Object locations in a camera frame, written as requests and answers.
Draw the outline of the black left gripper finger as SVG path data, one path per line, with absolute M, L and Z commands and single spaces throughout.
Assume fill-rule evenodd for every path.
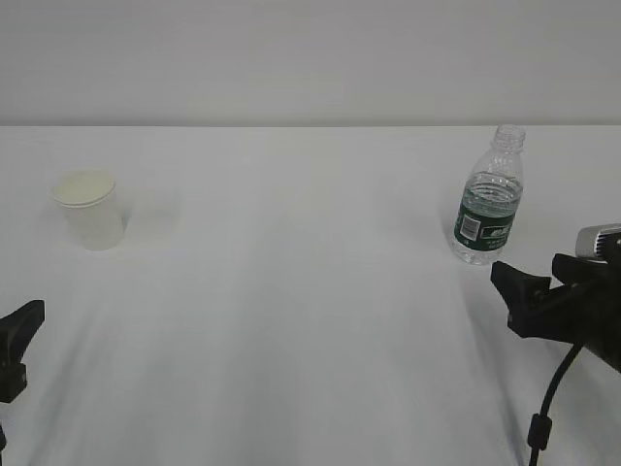
M 22 362 L 29 344 L 45 321 L 45 301 L 32 300 L 1 318 L 1 402 L 12 403 L 27 387 Z

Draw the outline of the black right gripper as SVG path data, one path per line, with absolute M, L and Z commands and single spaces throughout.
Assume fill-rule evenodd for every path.
M 575 343 L 572 290 L 579 310 L 578 326 L 589 332 L 585 348 L 620 372 L 620 269 L 602 261 L 557 253 L 552 276 L 534 276 L 496 261 L 490 281 L 504 300 L 507 326 L 519 337 Z

